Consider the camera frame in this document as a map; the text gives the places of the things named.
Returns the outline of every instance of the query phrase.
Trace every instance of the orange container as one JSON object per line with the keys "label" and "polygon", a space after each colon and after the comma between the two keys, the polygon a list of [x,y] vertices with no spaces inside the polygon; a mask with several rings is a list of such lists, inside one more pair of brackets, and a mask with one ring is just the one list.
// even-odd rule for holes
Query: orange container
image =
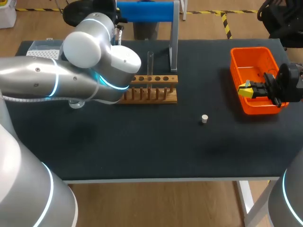
{"label": "orange container", "polygon": [[[246,80],[265,82],[263,77],[265,72],[276,77],[279,71],[273,55],[266,47],[233,48],[231,55],[231,73],[236,90]],[[282,103],[278,108],[267,97],[251,99],[239,96],[239,99],[244,112],[249,115],[277,114],[283,107],[288,106],[288,103]]]}

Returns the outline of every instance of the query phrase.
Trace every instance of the white perforated plate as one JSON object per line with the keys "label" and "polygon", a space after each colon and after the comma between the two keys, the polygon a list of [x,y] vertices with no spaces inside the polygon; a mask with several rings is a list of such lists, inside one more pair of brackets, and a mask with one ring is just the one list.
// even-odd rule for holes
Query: white perforated plate
{"label": "white perforated plate", "polygon": [[60,50],[48,50],[48,51],[27,51],[27,56],[34,56],[40,58],[52,58],[59,59]]}

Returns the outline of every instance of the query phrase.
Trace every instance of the glowing blue light ring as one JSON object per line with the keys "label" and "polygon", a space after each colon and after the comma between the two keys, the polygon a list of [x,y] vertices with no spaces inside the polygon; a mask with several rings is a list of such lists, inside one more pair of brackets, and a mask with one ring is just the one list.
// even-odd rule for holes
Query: glowing blue light ring
{"label": "glowing blue light ring", "polygon": [[288,206],[288,208],[290,209],[290,211],[292,212],[292,214],[294,215],[294,217],[298,220],[298,222],[303,226],[303,221],[299,218],[299,216],[295,213],[294,209],[292,208],[292,206],[290,205],[289,201],[288,201],[288,198],[287,198],[287,195],[286,195],[286,191],[285,191],[285,174],[286,174],[286,171],[285,170],[285,173],[283,175],[283,181],[282,181],[282,188],[283,188],[283,195],[284,195],[284,199],[286,201],[286,204]]}
{"label": "glowing blue light ring", "polygon": [[89,19],[85,19],[85,20],[83,20],[83,21],[86,21],[86,20],[91,20],[91,21],[95,21],[95,22],[97,22],[97,23],[99,23],[99,24],[101,24],[105,29],[106,29],[106,31],[107,31],[107,34],[108,34],[108,37],[109,37],[109,41],[110,41],[110,34],[109,34],[109,31],[108,31],[108,29],[107,29],[107,27],[104,25],[104,24],[102,24],[100,21],[98,21],[98,20],[95,20],[95,19],[91,19],[91,18],[89,18]]}
{"label": "glowing blue light ring", "polygon": [[52,201],[52,198],[53,198],[53,175],[52,175],[51,171],[49,170],[49,168],[44,163],[42,163],[42,164],[46,167],[46,169],[48,171],[48,174],[49,174],[49,177],[50,177],[50,180],[51,180],[51,191],[49,192],[49,197],[48,197],[48,201],[46,203],[46,206],[45,206],[40,218],[34,224],[33,227],[38,227],[40,225],[40,223],[42,222],[43,218],[45,217],[45,215],[46,215],[46,213],[49,209],[49,206],[51,205],[51,201]]}
{"label": "glowing blue light ring", "polygon": [[126,89],[129,88],[129,86],[127,86],[127,87],[116,87],[116,86],[114,86],[114,85],[108,83],[101,75],[99,75],[99,76],[100,76],[100,79],[101,79],[106,85],[108,85],[108,86],[110,86],[110,87],[112,87],[112,88],[114,88],[114,89],[126,90]]}
{"label": "glowing blue light ring", "polygon": [[57,90],[57,87],[58,87],[58,82],[59,82],[58,65],[57,65],[57,62],[54,59],[52,59],[52,61],[55,65],[55,67],[56,67],[56,82],[55,82],[55,86],[53,88],[53,92],[49,95],[49,97],[52,97],[55,94],[55,92]]}

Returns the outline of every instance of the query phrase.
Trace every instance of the glass test tube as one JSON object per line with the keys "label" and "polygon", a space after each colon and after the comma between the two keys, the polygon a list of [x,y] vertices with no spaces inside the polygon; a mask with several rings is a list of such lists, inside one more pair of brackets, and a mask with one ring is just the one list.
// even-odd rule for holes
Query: glass test tube
{"label": "glass test tube", "polygon": [[148,51],[147,53],[147,79],[150,81],[152,80],[153,75],[153,52]]}

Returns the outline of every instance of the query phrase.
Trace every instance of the white container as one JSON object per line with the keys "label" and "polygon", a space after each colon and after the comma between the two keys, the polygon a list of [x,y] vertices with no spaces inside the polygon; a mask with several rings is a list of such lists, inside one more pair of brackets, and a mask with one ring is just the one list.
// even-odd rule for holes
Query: white container
{"label": "white container", "polygon": [[16,0],[8,0],[5,6],[0,6],[0,28],[13,27],[17,14],[15,10]]}

